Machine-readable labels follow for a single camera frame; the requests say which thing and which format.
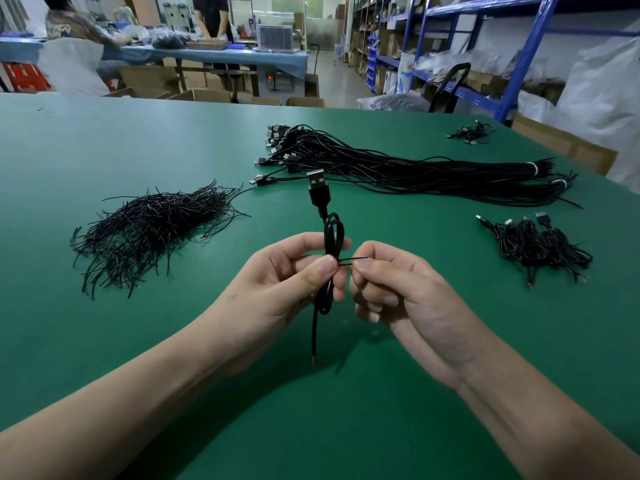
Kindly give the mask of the open cardboard box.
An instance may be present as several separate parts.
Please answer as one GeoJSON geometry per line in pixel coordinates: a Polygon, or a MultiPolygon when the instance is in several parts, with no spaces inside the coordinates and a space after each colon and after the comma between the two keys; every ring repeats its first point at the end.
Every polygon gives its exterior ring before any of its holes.
{"type": "Polygon", "coordinates": [[[511,128],[603,177],[607,176],[618,155],[614,150],[590,143],[569,132],[528,119],[520,114],[513,120],[511,128]]]}

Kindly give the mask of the blue metal shelf rack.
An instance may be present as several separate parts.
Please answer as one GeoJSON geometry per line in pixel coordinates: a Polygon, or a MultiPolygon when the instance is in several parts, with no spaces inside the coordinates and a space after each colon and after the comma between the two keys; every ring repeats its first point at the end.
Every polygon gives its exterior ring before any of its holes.
{"type": "Polygon", "coordinates": [[[550,27],[553,15],[573,13],[596,13],[607,11],[623,11],[640,9],[640,0],[466,0],[448,5],[433,5],[434,0],[409,0],[409,7],[398,12],[395,8],[381,19],[382,25],[402,22],[405,25],[402,49],[406,48],[412,26],[420,22],[419,39],[422,40],[427,31],[429,20],[448,20],[448,30],[433,29],[432,32],[446,33],[446,49],[450,49],[453,37],[457,33],[468,35],[465,48],[472,50],[485,20],[491,18],[517,18],[537,12],[524,46],[517,54],[513,71],[509,76],[509,85],[501,98],[480,95],[463,82],[457,90],[458,99],[468,101],[480,108],[490,111],[493,119],[505,122],[508,115],[516,108],[516,97],[524,83],[526,72],[530,69],[534,56],[544,35],[548,33],[569,34],[574,36],[614,36],[635,38],[640,32],[604,31],[601,29],[564,29],[550,27]]]}

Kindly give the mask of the brown storage shelf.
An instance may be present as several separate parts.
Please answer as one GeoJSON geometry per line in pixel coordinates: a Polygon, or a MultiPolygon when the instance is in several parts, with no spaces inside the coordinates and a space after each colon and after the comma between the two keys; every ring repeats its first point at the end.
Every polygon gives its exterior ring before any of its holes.
{"type": "Polygon", "coordinates": [[[348,0],[344,60],[372,88],[375,69],[374,43],[389,0],[348,0]]]}

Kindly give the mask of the large white sack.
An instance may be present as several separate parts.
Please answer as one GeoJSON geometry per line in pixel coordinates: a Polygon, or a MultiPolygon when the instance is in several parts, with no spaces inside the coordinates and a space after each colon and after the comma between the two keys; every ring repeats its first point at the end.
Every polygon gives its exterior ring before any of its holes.
{"type": "Polygon", "coordinates": [[[606,177],[640,194],[640,36],[580,51],[558,103],[521,91],[518,114],[616,151],[606,177]]]}

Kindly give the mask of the white plastic sack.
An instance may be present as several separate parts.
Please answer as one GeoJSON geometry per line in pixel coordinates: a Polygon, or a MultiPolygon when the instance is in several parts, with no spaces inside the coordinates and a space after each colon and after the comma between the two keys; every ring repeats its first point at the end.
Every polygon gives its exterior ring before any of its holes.
{"type": "Polygon", "coordinates": [[[103,53],[87,39],[54,39],[44,42],[36,65],[59,94],[106,96],[111,91],[97,72],[103,53]]]}

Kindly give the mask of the white bag with blue print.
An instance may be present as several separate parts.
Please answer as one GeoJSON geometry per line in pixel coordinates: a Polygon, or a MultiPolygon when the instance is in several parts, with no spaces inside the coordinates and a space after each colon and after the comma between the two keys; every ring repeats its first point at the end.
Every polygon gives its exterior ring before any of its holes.
{"type": "Polygon", "coordinates": [[[412,88],[415,51],[403,52],[397,68],[396,94],[407,94],[412,88]]]}

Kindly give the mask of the person's right forearm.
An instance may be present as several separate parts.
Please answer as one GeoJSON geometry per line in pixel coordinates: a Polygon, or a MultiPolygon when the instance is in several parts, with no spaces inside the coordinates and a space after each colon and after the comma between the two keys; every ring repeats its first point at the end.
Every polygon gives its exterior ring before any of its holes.
{"type": "Polygon", "coordinates": [[[640,480],[640,455],[497,337],[460,397],[528,480],[640,480]]]}

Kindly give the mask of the blue covered work table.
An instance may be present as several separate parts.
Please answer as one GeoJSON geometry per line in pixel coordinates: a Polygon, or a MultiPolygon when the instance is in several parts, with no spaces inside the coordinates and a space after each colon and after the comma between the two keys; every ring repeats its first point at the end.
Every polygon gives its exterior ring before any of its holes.
{"type": "MultiPolygon", "coordinates": [[[[44,41],[33,38],[0,38],[0,63],[22,63],[35,65],[38,53],[44,41]]],[[[306,96],[305,80],[307,78],[308,55],[303,50],[293,52],[260,52],[258,50],[237,49],[235,45],[220,51],[208,50],[160,50],[151,45],[126,46],[116,51],[108,51],[103,59],[123,60],[131,65],[145,65],[162,62],[165,58],[173,58],[177,64],[177,73],[183,89],[186,89],[184,71],[211,72],[222,74],[223,71],[212,67],[187,67],[183,69],[183,61],[202,64],[238,64],[255,66],[257,78],[257,96],[278,97],[282,102],[292,96],[306,96]]]]}

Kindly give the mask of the red crate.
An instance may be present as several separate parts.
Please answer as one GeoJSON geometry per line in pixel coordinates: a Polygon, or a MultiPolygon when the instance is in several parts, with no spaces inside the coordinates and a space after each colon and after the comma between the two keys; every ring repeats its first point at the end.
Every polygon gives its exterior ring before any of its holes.
{"type": "Polygon", "coordinates": [[[35,94],[52,90],[52,85],[50,85],[43,72],[35,65],[2,63],[2,67],[9,78],[14,92],[35,94]]]}

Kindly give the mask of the person's left hand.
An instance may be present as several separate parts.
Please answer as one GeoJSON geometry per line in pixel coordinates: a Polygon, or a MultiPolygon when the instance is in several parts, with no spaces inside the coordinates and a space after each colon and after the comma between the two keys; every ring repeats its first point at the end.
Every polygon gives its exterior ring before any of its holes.
{"type": "MultiPolygon", "coordinates": [[[[273,277],[270,256],[298,258],[324,250],[322,233],[305,232],[270,244],[248,259],[215,302],[193,322],[208,376],[231,376],[246,370],[294,320],[296,315],[268,314],[268,284],[273,277]]],[[[347,279],[347,267],[339,266],[339,301],[345,297],[347,279]]]]}

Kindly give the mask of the heap of black parts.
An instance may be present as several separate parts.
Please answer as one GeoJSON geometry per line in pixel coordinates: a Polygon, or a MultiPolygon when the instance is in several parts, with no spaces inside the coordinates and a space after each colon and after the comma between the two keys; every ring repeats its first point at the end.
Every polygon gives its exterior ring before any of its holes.
{"type": "Polygon", "coordinates": [[[160,50],[183,50],[192,40],[190,33],[166,27],[156,27],[149,36],[149,44],[160,50]]]}

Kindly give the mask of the grey plastic bag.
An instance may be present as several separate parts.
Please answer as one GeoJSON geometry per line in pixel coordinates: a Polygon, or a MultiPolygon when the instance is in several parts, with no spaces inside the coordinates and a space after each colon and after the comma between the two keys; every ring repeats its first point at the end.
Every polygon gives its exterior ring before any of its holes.
{"type": "Polygon", "coordinates": [[[359,98],[359,109],[368,111],[430,112],[431,103],[420,95],[396,93],[359,98]]]}

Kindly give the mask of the person's right hand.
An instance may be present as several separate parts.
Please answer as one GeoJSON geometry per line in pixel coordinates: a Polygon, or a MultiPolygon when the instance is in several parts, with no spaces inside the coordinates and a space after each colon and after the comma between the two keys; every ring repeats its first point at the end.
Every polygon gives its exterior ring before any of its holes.
{"type": "Polygon", "coordinates": [[[356,257],[402,261],[421,276],[418,297],[393,292],[363,295],[352,276],[349,291],[356,314],[370,323],[384,323],[430,377],[452,390],[476,374],[480,366],[500,357],[504,343],[476,316],[458,293],[424,259],[378,241],[366,241],[356,257]]]}

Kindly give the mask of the clear plastic bags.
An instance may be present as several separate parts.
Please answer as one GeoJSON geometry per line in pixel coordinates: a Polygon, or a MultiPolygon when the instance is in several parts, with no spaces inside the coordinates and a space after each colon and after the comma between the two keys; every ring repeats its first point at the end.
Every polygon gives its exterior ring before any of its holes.
{"type": "Polygon", "coordinates": [[[457,64],[470,64],[471,71],[500,75],[500,59],[498,53],[489,50],[472,49],[459,54],[449,50],[422,55],[413,64],[413,69],[443,78],[457,64]]]}

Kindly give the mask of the pile of black twist ties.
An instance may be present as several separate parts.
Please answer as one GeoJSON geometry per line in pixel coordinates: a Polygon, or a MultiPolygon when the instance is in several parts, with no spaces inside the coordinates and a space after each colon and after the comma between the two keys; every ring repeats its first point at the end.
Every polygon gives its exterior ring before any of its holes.
{"type": "Polygon", "coordinates": [[[124,196],[122,205],[99,212],[96,221],[74,229],[69,247],[88,265],[83,273],[83,294],[95,298],[96,288],[133,291],[145,275],[166,262],[171,274],[172,254],[199,239],[210,241],[237,217],[233,201],[247,192],[242,187],[224,187],[217,181],[187,193],[147,191],[142,196],[124,196]]]}

